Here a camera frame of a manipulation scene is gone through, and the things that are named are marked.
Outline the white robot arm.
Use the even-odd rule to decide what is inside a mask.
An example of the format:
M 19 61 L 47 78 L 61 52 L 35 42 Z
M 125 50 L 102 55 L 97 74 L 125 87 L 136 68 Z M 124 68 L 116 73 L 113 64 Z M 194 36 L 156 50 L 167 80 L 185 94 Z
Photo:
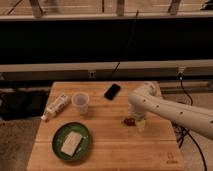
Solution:
M 164 100 L 152 82 L 134 89 L 128 101 L 140 113 L 149 111 L 213 140 L 213 110 Z

